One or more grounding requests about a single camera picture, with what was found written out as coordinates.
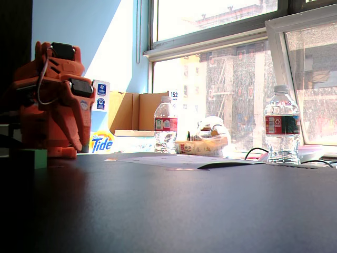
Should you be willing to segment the orange gripper body black motor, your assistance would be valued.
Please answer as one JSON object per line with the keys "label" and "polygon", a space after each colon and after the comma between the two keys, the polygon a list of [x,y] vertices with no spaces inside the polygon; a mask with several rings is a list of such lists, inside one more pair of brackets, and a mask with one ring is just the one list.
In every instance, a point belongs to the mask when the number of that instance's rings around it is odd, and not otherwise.
{"label": "orange gripper body black motor", "polygon": [[95,101],[95,88],[90,79],[76,75],[63,75],[61,80],[62,104],[92,106]]}

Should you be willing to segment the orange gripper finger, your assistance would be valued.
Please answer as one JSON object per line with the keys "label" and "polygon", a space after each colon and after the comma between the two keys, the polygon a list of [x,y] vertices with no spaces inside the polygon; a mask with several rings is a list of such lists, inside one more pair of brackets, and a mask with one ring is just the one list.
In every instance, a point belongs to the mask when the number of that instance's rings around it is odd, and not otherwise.
{"label": "orange gripper finger", "polygon": [[83,146],[78,135],[78,128],[73,110],[69,106],[62,106],[62,110],[62,116],[65,124],[63,131],[72,147],[74,147],[76,151],[81,151]]}
{"label": "orange gripper finger", "polygon": [[91,111],[89,100],[80,101],[80,125],[78,127],[80,141],[83,146],[88,145],[91,128]]}

